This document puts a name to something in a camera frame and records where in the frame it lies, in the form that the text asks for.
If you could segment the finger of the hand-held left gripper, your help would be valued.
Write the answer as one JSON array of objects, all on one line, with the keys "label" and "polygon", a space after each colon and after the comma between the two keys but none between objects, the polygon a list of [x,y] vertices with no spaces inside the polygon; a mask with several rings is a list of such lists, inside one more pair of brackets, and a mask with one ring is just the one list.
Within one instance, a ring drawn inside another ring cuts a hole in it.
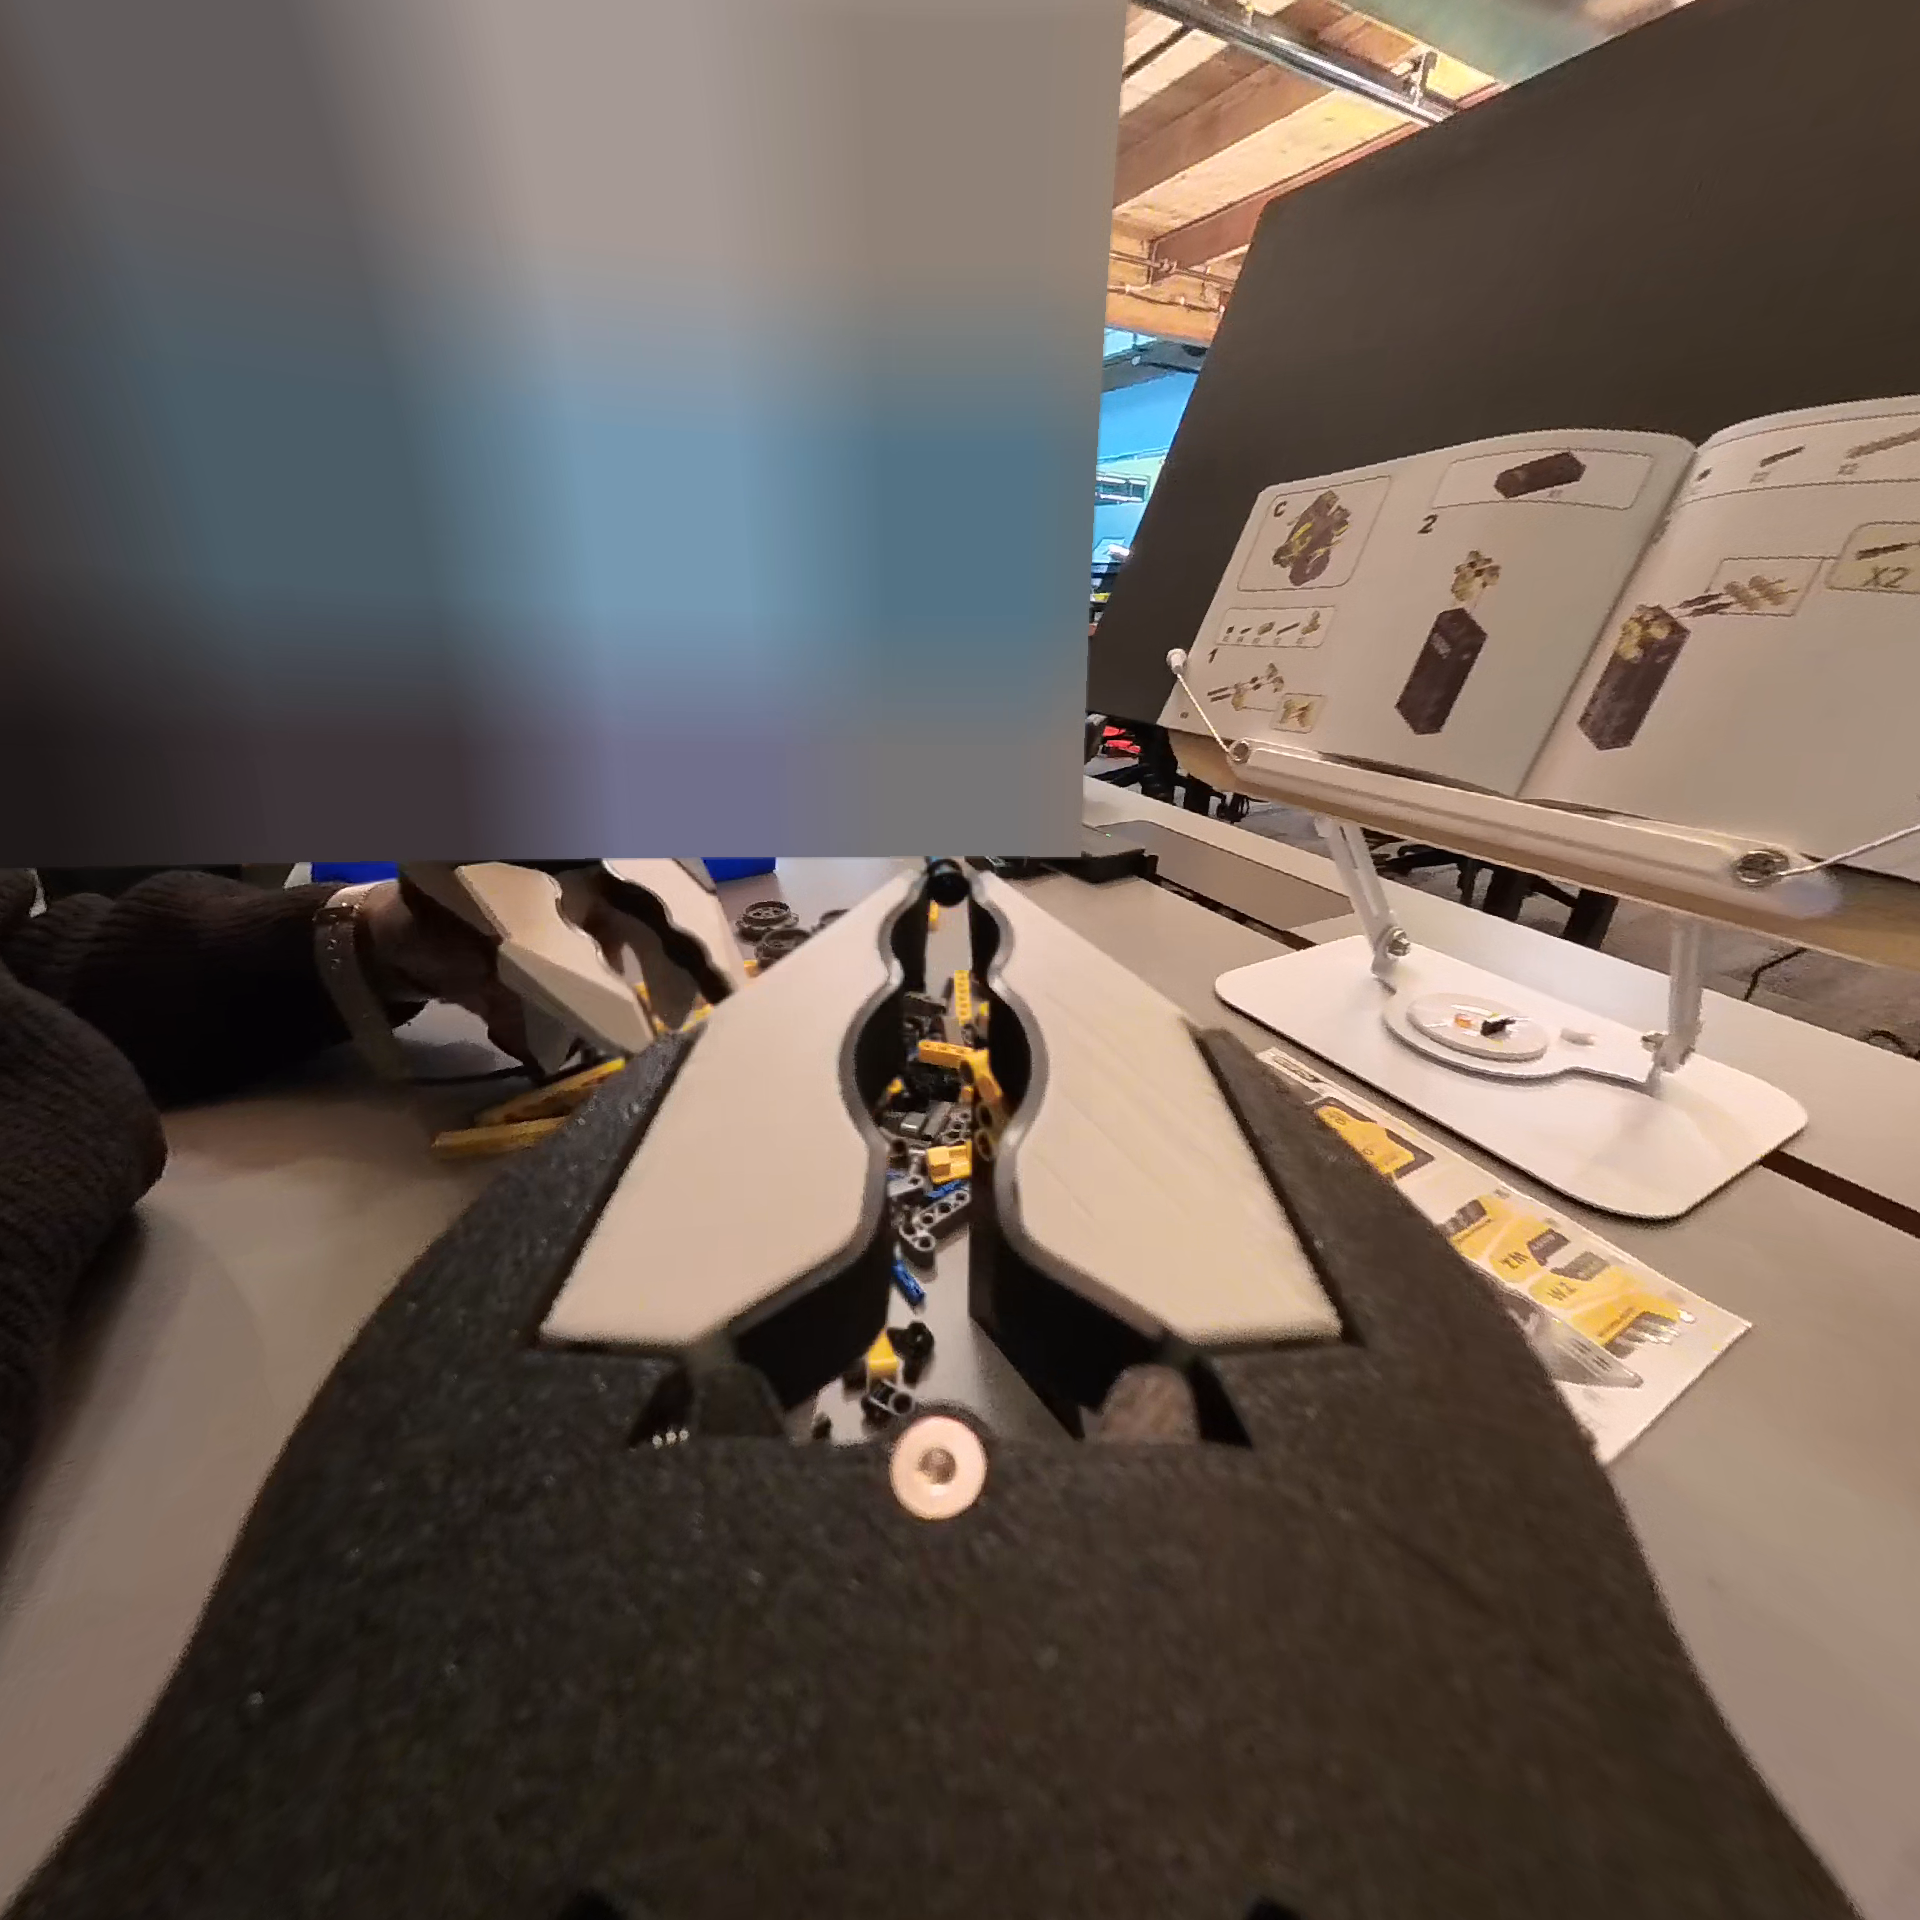
[{"label": "finger of the hand-held left gripper", "polygon": [[606,857],[596,896],[600,926],[633,959],[650,1002],[727,1002],[753,986],[703,863]]},{"label": "finger of the hand-held left gripper", "polygon": [[560,879],[511,863],[449,872],[452,907],[497,941],[497,975],[524,1006],[526,1040],[543,1072],[560,1072],[575,1050],[632,1058],[655,1045],[652,1018],[624,975],[578,928]]}]

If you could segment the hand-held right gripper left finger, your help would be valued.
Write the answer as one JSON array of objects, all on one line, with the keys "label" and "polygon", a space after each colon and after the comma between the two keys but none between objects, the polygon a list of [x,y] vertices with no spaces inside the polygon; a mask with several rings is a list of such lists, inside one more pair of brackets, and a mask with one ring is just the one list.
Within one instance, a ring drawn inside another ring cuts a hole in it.
[{"label": "hand-held right gripper left finger", "polygon": [[924,984],[900,870],[699,1027],[543,1321],[548,1350],[692,1374],[737,1360],[783,1409],[882,1331],[894,1285],[876,1102]]}]

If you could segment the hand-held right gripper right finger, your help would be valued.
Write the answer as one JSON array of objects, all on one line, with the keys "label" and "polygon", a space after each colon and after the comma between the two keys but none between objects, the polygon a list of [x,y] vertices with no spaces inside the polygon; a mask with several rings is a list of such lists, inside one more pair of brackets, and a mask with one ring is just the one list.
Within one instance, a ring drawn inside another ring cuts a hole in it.
[{"label": "hand-held right gripper right finger", "polygon": [[1240,1429],[1216,1366],[1342,1339],[1258,1137],[1220,1079],[1233,1037],[1044,912],[972,883],[996,1120],[977,1141],[969,1311],[1063,1429],[1140,1370],[1199,1429]]}]

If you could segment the pile of yellow black toy bricks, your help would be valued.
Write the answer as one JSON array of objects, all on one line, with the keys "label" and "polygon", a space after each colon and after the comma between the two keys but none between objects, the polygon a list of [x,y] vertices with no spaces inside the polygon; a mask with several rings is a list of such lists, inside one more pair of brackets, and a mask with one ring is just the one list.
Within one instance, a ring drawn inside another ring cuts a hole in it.
[{"label": "pile of yellow black toy bricks", "polygon": [[[707,1002],[698,1002],[689,1021],[675,1034],[662,1037],[640,1057],[640,1064],[678,1070],[711,1013],[714,1008]],[[873,1109],[873,1120],[888,1146],[884,1207],[894,1234],[890,1304],[900,1298],[912,1312],[924,1311],[927,1277],[936,1272],[944,1240],[967,1224],[972,1207],[974,1109],[972,1094],[962,1090],[962,1050],[951,1045],[944,1016],[947,1002],[943,997],[927,999],[912,992],[904,997],[904,1069]],[[847,1393],[862,1398],[868,1423],[884,1424],[900,1411],[912,1409],[911,1390],[931,1366],[936,1347],[936,1336],[919,1319],[900,1328],[882,1325],[867,1352],[843,1373]],[[727,1360],[698,1374],[682,1366],[678,1374],[662,1384],[662,1394],[650,1405],[640,1431],[655,1450],[672,1450],[690,1441],[698,1419],[715,1424],[723,1413],[745,1409],[751,1413],[747,1433],[758,1433],[761,1429],[760,1393],[763,1389],[780,1411],[791,1411],[783,1409],[772,1389],[744,1363]]]}]

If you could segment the person's left forearm black sleeve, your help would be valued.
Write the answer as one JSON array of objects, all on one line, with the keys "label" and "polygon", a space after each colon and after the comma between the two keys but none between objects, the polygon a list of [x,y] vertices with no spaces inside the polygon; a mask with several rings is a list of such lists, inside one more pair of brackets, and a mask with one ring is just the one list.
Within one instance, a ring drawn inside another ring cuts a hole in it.
[{"label": "person's left forearm black sleeve", "polygon": [[258,889],[168,872],[122,896],[35,911],[2,874],[2,953],[31,990],[102,1032],[164,1109],[248,1090],[347,1043],[321,977],[324,885]]}]

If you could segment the person's left hand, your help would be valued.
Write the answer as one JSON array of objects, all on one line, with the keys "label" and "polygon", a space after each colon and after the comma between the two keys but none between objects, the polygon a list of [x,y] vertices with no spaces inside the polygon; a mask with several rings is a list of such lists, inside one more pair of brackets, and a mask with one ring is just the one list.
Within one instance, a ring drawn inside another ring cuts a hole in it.
[{"label": "person's left hand", "polygon": [[497,950],[409,881],[377,881],[356,907],[369,984],[396,1025],[432,1002],[479,1018],[494,1047],[528,1065],[520,997],[497,973]]}]

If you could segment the wrist watch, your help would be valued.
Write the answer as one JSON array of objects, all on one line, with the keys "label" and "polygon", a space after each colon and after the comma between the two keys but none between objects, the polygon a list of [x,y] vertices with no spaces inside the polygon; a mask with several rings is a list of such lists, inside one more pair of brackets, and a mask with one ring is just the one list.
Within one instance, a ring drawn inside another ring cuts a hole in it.
[{"label": "wrist watch", "polygon": [[398,1030],[420,1013],[420,999],[382,975],[367,907],[384,881],[360,881],[332,893],[313,921],[315,965],[346,1038],[384,1081],[411,1079]]}]

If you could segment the white book stand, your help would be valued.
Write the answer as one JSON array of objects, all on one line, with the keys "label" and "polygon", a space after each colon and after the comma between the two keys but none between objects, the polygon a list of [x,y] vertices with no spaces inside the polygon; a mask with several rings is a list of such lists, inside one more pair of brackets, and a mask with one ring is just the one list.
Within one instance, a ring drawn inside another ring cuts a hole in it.
[{"label": "white book stand", "polygon": [[[1297,752],[1250,721],[1215,721],[1184,648],[1169,649],[1169,670],[1184,767],[1242,797],[1310,807],[1359,921],[1342,941],[1220,975],[1216,997],[1588,1210],[1680,1219],[1811,1126],[1794,1094],[1705,1050],[1710,925],[1915,970],[1914,797],[1898,800],[1890,830],[1811,854]],[[1562,989],[1566,965],[1515,975],[1458,938],[1430,941],[1387,895],[1367,829],[1659,907],[1663,1002],[1596,1013]]]}]

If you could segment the yellow printed sticker sheet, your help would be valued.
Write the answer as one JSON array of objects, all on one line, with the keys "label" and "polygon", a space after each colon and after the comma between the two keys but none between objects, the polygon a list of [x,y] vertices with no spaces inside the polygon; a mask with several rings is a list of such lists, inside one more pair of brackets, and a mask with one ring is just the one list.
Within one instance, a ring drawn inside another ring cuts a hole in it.
[{"label": "yellow printed sticker sheet", "polygon": [[1739,1314],[1294,1055],[1267,1047],[1260,1064],[1498,1287],[1602,1465],[1616,1463],[1750,1334]]}]

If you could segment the person's black knit sweater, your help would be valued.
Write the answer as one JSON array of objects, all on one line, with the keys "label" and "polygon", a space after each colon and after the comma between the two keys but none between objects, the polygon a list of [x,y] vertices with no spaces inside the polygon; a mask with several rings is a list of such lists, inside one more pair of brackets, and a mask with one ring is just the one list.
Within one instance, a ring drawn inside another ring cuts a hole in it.
[{"label": "person's black knit sweater", "polygon": [[28,1471],[64,1321],[164,1167],[154,1099],[91,1025],[2,975],[2,1507]]}]

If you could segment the open instruction booklet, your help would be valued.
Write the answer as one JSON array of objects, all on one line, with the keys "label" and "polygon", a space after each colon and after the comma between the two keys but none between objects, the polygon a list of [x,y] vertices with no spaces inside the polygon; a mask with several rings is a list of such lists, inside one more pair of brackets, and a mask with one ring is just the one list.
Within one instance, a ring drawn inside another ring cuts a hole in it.
[{"label": "open instruction booklet", "polygon": [[1912,881],[1919,398],[1267,487],[1159,721]]}]

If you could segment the large black board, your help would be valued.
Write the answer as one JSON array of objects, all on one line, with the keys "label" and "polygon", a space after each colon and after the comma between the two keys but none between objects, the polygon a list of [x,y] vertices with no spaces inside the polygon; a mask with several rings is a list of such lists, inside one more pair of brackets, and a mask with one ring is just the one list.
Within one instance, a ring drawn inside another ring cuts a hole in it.
[{"label": "large black board", "polygon": [[1088,645],[1154,722],[1258,494],[1919,392],[1919,5],[1688,5],[1274,200]]}]

